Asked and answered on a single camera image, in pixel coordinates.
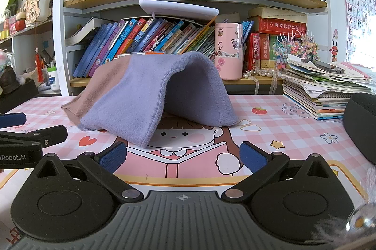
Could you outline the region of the purple and pink sweater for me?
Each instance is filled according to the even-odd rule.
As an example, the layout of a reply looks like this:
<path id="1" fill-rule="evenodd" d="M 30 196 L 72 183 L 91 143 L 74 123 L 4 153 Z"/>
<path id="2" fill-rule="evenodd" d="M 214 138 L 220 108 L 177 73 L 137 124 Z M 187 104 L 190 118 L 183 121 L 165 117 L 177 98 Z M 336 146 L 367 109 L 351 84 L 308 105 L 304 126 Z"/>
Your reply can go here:
<path id="1" fill-rule="evenodd" d="M 106 130 L 141 148 L 163 113 L 209 127 L 238 122 L 215 65 L 199 52 L 133 54 L 105 63 L 62 109 L 81 130 Z"/>

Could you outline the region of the white cream jar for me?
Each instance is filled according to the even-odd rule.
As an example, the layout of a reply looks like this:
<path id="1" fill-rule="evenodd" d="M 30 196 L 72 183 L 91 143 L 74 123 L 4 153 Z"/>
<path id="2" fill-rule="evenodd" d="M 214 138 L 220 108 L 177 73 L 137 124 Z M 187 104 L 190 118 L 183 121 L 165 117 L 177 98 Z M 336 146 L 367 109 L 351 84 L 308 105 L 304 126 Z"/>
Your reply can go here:
<path id="1" fill-rule="evenodd" d="M 60 91 L 60 84 L 59 84 L 56 66 L 48 68 L 48 80 L 49 80 L 49 83 L 50 83 L 50 86 L 51 86 L 51 90 L 53 92 L 59 92 Z"/>

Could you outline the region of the black round fabric object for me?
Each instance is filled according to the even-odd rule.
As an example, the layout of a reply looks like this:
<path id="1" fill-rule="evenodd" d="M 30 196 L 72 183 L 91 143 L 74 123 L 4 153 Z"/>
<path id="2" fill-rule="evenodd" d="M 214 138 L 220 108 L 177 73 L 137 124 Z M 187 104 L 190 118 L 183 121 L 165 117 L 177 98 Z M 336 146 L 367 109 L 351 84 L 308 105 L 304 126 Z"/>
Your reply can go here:
<path id="1" fill-rule="evenodd" d="M 371 163 L 376 162 L 376 101 L 366 93 L 353 94 L 345 108 L 343 124 L 346 133 Z"/>

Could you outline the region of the pink cartoon table mat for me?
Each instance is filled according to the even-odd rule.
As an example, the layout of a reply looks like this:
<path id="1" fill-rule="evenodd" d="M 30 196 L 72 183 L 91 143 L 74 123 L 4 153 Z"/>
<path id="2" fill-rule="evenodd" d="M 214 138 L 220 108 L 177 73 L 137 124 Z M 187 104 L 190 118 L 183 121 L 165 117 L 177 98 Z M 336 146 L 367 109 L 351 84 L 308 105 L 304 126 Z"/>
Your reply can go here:
<path id="1" fill-rule="evenodd" d="M 68 131 L 65 142 L 52 146 L 50 152 L 61 158 L 73 159 L 86 151 L 100 152 L 116 138 L 108 132 L 84 132 L 78 129 L 62 110 L 69 97 L 37 97 L 19 107 L 27 121 L 12 127 L 13 132 L 27 133 L 54 125 L 64 125 Z M 233 95 L 231 102 L 238 123 L 228 132 L 220 130 L 220 145 L 207 156 L 186 160 L 181 164 L 154 163 L 139 172 L 131 172 L 136 156 L 128 156 L 117 170 L 117 176 L 143 193 L 161 191 L 206 191 L 218 193 L 238 183 L 250 174 L 241 168 L 232 174 L 222 174 L 218 164 L 230 144 L 245 141 L 267 153 L 281 152 L 292 159 L 306 159 L 312 153 L 324 157 L 338 177 L 355 206 L 368 199 L 366 176 L 370 162 L 347 135 L 342 120 L 315 120 L 281 95 Z"/>

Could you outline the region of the row of leaning books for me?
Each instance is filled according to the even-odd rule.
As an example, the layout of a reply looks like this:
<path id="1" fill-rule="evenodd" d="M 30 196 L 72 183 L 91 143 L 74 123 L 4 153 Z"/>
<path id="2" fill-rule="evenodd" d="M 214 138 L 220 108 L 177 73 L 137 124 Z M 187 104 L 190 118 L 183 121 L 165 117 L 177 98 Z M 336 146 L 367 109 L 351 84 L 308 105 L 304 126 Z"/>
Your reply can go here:
<path id="1" fill-rule="evenodd" d="M 72 77 L 90 78 L 99 66 L 132 53 L 182 55 L 197 51 L 214 60 L 214 26 L 163 15 L 118 22 L 91 18 L 66 40 L 66 45 L 84 47 Z"/>

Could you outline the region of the stack of papers and notebooks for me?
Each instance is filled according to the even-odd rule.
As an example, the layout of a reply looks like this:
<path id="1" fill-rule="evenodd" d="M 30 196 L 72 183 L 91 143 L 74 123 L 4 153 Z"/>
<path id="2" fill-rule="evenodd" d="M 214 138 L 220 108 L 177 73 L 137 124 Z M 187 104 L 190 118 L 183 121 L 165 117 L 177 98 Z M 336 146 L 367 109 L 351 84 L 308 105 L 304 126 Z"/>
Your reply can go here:
<path id="1" fill-rule="evenodd" d="M 375 95 L 375 81 L 349 62 L 325 63 L 287 56 L 284 95 L 316 120 L 339 119 L 355 94 Z"/>

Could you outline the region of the colourful bead bundle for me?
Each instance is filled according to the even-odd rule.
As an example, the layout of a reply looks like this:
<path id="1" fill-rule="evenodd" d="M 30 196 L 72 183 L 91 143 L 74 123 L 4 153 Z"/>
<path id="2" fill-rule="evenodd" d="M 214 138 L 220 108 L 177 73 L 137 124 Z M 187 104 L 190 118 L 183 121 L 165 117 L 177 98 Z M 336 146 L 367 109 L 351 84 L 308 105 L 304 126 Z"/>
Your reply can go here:
<path id="1" fill-rule="evenodd" d="M 301 34 L 301 37 L 296 37 L 295 34 L 287 35 L 279 34 L 277 42 L 272 48 L 273 54 L 276 56 L 276 68 L 281 70 L 287 67 L 288 55 L 299 57 L 304 62 L 313 62 L 319 59 L 317 52 L 317 43 L 313 35 Z"/>

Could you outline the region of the white flat tablet stand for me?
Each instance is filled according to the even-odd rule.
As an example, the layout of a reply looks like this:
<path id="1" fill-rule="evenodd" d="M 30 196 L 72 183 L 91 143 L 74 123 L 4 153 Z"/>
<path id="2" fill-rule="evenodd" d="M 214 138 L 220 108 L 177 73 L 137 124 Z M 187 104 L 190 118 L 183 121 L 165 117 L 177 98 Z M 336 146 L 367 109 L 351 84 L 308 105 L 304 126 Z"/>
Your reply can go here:
<path id="1" fill-rule="evenodd" d="M 152 16 L 164 15 L 192 20 L 211 20 L 219 14 L 219 10 L 216 8 L 164 0 L 139 0 L 139 6 L 145 13 Z"/>

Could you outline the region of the pink sticker tumbler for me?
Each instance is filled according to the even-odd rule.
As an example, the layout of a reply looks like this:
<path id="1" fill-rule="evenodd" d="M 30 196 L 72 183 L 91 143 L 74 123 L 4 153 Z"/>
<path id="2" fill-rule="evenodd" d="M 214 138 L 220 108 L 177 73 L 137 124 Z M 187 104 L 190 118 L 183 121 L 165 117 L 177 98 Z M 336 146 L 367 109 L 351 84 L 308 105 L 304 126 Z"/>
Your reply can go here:
<path id="1" fill-rule="evenodd" d="M 242 25 L 239 23 L 216 23 L 215 66 L 223 80 L 239 80 L 243 64 Z"/>

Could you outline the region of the red thick dictionary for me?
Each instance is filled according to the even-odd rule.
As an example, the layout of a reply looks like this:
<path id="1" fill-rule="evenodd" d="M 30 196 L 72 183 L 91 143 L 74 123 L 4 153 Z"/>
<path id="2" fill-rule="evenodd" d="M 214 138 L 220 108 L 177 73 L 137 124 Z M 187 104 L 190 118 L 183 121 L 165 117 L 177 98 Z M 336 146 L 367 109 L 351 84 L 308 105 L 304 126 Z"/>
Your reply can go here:
<path id="1" fill-rule="evenodd" d="M 302 34 L 307 32 L 305 23 L 277 18 L 262 18 L 260 16 L 252 17 L 251 20 L 254 22 L 253 29 L 262 34 L 289 34 L 301 37 Z"/>

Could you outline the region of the wooden bookshelf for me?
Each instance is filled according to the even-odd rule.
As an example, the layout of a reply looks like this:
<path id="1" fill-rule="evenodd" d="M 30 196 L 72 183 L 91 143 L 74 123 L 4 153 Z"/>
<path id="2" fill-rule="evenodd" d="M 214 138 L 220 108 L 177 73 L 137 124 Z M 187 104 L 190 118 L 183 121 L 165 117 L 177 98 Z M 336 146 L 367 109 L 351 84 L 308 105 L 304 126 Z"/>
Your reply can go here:
<path id="1" fill-rule="evenodd" d="M 292 9 L 302 13 L 325 13 L 326 2 L 319 0 L 167 0 L 187 2 L 218 8 L 221 13 L 235 10 L 247 16 L 251 7 L 261 4 Z M 143 15 L 139 0 L 53 0 L 52 25 L 54 35 L 54 51 L 61 95 L 70 96 L 78 92 L 88 82 L 85 79 L 74 79 L 73 70 L 83 53 L 83 46 L 70 46 L 65 39 L 70 37 L 78 25 L 83 25 L 90 18 L 104 18 L 118 21 L 122 18 L 135 18 Z"/>

